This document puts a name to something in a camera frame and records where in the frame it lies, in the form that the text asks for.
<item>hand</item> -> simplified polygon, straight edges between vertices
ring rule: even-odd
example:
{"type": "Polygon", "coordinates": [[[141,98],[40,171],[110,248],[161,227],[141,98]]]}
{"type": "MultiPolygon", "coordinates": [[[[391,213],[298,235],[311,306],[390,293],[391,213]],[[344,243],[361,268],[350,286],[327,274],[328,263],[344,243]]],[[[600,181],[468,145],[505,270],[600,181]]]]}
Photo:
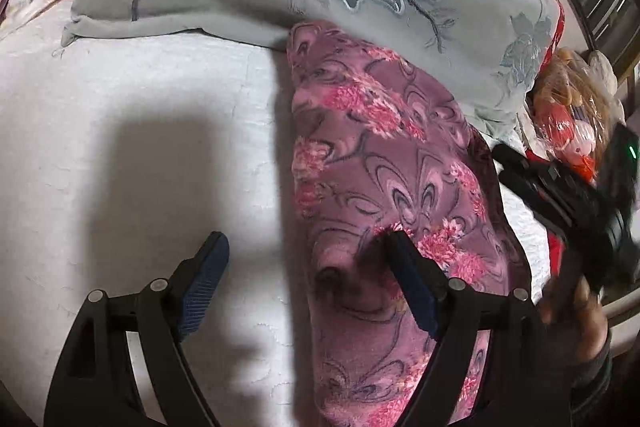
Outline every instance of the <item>hand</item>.
{"type": "Polygon", "coordinates": [[[551,278],[542,290],[542,299],[537,305],[540,318],[552,334],[554,348],[568,357],[570,365],[589,362],[607,341],[607,317],[583,277],[575,289],[573,308],[558,321],[550,304],[555,283],[556,279],[551,278]]]}

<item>metal screw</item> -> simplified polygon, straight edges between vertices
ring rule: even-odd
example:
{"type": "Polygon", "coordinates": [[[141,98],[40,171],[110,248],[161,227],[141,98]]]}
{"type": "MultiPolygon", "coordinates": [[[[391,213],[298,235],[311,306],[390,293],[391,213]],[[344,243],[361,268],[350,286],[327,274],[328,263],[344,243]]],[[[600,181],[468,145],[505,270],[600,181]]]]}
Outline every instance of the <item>metal screw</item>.
{"type": "Polygon", "coordinates": [[[513,296],[518,300],[518,301],[526,301],[529,298],[529,293],[526,291],[526,289],[524,288],[516,288],[513,291],[513,296]]]}
{"type": "Polygon", "coordinates": [[[102,299],[103,295],[104,293],[102,292],[102,290],[94,290],[91,293],[89,293],[87,298],[89,299],[89,302],[97,302],[100,299],[102,299]]]}
{"type": "Polygon", "coordinates": [[[449,288],[455,291],[460,291],[466,288],[466,282],[458,277],[452,277],[449,279],[449,288]]]}
{"type": "Polygon", "coordinates": [[[169,286],[169,283],[166,281],[166,279],[156,279],[151,283],[150,288],[153,292],[161,292],[167,286],[169,286]]]}

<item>bed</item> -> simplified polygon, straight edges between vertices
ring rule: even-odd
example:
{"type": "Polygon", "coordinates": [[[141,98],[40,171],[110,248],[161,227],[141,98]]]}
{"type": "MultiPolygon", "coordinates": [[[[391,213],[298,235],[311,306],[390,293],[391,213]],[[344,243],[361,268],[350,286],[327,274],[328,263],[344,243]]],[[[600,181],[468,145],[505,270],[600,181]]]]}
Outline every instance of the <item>bed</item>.
{"type": "MultiPolygon", "coordinates": [[[[315,412],[284,55],[199,32],[61,48],[71,3],[0,42],[2,381],[41,423],[87,293],[137,292],[222,230],[228,271],[184,343],[194,375],[222,425],[307,425],[315,412]]],[[[514,132],[504,139],[522,149],[514,132]]],[[[502,195],[538,297],[546,232],[502,195]]]]}

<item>pink floral blanket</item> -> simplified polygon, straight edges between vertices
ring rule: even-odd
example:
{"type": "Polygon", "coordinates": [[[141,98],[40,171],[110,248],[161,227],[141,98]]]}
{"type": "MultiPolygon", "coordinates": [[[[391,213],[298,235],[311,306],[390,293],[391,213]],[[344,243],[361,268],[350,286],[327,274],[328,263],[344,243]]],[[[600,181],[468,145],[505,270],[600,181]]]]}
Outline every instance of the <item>pink floral blanket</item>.
{"type": "MultiPolygon", "coordinates": [[[[328,22],[295,26],[287,57],[316,403],[334,426],[391,427],[434,341],[385,266],[380,233],[405,230],[449,277],[495,294],[528,288],[529,266],[489,149],[437,80],[328,22]]],[[[473,407],[488,341],[478,334],[452,422],[473,407]]]]}

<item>blue gripper pad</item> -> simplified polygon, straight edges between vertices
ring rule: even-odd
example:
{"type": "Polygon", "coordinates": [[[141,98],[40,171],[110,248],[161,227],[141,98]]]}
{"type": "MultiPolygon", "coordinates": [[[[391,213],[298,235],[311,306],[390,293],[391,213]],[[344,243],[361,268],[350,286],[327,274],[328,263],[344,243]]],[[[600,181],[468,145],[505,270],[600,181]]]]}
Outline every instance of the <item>blue gripper pad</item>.
{"type": "Polygon", "coordinates": [[[420,255],[404,232],[392,232],[385,241],[386,259],[402,289],[415,322],[437,339],[440,333],[438,301],[446,297],[447,277],[431,259],[420,255]]]}
{"type": "Polygon", "coordinates": [[[189,266],[193,270],[192,279],[182,296],[182,313],[177,323],[180,341],[200,327],[228,261],[228,239],[221,232],[213,232],[196,256],[184,262],[194,266],[189,266]]]}

